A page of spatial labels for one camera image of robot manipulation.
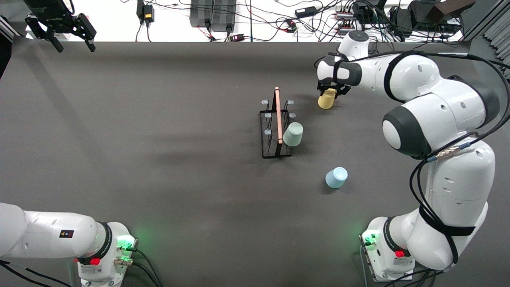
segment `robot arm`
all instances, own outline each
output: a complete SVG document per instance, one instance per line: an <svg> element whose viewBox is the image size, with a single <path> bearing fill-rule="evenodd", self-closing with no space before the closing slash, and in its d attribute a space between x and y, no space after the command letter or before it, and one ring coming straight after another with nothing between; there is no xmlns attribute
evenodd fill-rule
<svg viewBox="0 0 510 287"><path fill-rule="evenodd" d="M436 63L420 52L369 57L368 36L363 34L350 32L335 55L316 64L318 89L324 97L323 91L328 89L338 93L339 87L357 87L400 102L382 119L384 137L398 152L426 160L498 114L499 99L492 88L458 76L445 79ZM454 266L448 238L460 255L485 220L494 179L492 149L483 141L470 145L472 140L467 137L458 142L463 149L455 150L455 157L448 157L447 150L430 165L424 197L443 225L435 224L420 208L401 216L376 218L363 232L375 281L409 274L415 261L434 270Z"/></svg>
<svg viewBox="0 0 510 287"><path fill-rule="evenodd" d="M25 18L25 22L27 22L37 39L44 39L51 42L57 51L61 53L64 48L55 38L55 33L71 33L84 39L85 44L87 44L91 52L95 51L93 42L96 30L87 16L82 13L78 16L72 16L74 11L71 13L69 7L67 7L62 0L23 1L29 7L30 11L32 11L32 13ZM43 30L40 24L45 25L47 30Z"/></svg>
<svg viewBox="0 0 510 287"><path fill-rule="evenodd" d="M67 212L24 211L0 203L0 258L74 257L82 284L119 286L126 269L123 260L135 245L127 228L117 222Z"/></svg>

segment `table surface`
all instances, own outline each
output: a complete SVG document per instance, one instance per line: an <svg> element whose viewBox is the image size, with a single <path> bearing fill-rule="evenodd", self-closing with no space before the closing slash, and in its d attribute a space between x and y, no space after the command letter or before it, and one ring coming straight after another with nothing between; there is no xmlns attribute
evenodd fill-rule
<svg viewBox="0 0 510 287"><path fill-rule="evenodd" d="M74 0L74 6L77 13L84 13L89 16L90 22L97 30L95 41L119 41L119 42L134 42L136 34L140 28L139 20L136 16L136 0ZM411 0L388 0L385 6L386 12L392 6L400 6L406 8ZM155 22L149 26L149 36L152 42L208 42L208 38L200 31L199 28L190 26L189 23L189 3L191 0L158 0L153 1L155 10ZM164 7L167 5L178 4L175 7ZM329 33L327 36L321 32L312 34L305 28L301 28L302 24L299 23L298 27L301 29L297 33L285 33L277 31L276 25L267 24L265 22L276 21L280 17L292 18L295 17L294 11L299 8L316 6L317 8L322 5L327 5L325 1L298 1L298 0L252 0L252 18L253 18L253 37L268 40L273 36L271 41L274 42L317 42L332 41L339 42L341 38L333 38L335 33ZM293 7L286 7L284 5L295 5ZM249 0L237 0L237 13L236 26L233 34L243 33L245 36L250 35L250 12ZM330 27L335 28L337 20L334 19L335 9L331 8L325 11L322 15L303 18L303 22L313 25L313 27L328 33ZM371 36L372 41L388 41L383 38L379 30L367 30ZM213 32L213 36L217 39L224 39L226 33ZM406 42L424 41L427 38L424 36L434 36L434 33L427 32L413 32L414 36L406 39ZM461 31L453 35L448 41L457 41L462 37ZM83 41L77 36L71 35L70 41ZM147 30L145 25L141 28L138 36L138 41L145 42L147 39Z"/></svg>
<svg viewBox="0 0 510 287"><path fill-rule="evenodd" d="M90 53L66 43L57 53L17 38L0 81L0 201L124 223L166 286L362 287L358 234L417 207L416 161L380 127L398 103L353 88L320 109L313 62L333 43L238 45L104 42ZM438 65L477 77L469 61ZM260 151L257 113L275 86L304 127L283 160ZM508 139L487 142L497 167L486 222L436 287L510 282ZM324 176L337 166L349 178L332 190ZM66 281L72 264L13 261ZM4 287L30 286L0 274ZM131 268L124 286L150 284Z"/></svg>

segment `blue cup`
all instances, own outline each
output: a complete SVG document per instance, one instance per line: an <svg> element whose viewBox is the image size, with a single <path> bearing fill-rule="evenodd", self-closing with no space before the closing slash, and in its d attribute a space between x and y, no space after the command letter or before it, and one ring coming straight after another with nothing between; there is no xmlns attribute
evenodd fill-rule
<svg viewBox="0 0 510 287"><path fill-rule="evenodd" d="M335 168L326 174L326 183L331 188L340 188L347 179L348 173L345 168Z"/></svg>

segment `corrugated panel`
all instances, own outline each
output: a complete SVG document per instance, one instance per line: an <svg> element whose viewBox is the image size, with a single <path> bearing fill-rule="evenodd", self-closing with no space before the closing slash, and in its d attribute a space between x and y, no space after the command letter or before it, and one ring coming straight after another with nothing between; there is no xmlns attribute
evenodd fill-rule
<svg viewBox="0 0 510 287"><path fill-rule="evenodd" d="M493 21L491 26L483 34L496 50L496 58L503 63L510 63L510 10L506 11L499 19ZM503 74L510 79L510 69L503 68Z"/></svg>

